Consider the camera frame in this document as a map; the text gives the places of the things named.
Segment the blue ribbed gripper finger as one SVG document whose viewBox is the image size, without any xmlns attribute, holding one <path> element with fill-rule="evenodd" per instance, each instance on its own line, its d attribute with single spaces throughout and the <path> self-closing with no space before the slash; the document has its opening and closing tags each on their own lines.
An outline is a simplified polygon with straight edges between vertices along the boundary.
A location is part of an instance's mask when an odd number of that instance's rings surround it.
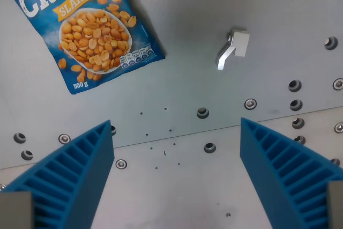
<svg viewBox="0 0 343 229">
<path fill-rule="evenodd" d="M 91 228 L 113 162 L 107 120 L 40 160 L 4 192 L 32 194 L 35 228 Z"/>
<path fill-rule="evenodd" d="M 328 228 L 327 185 L 342 168 L 257 122 L 241 119 L 240 157 L 273 228 Z"/>
</svg>

